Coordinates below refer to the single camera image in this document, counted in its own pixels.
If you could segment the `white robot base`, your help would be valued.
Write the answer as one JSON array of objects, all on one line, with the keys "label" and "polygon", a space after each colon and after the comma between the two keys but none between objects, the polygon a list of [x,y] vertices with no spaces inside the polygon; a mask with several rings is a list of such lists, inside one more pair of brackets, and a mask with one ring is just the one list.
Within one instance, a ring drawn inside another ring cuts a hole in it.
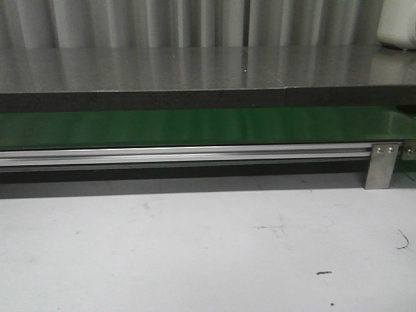
[{"label": "white robot base", "polygon": [[384,45],[415,49],[415,1],[384,0],[376,35]]}]

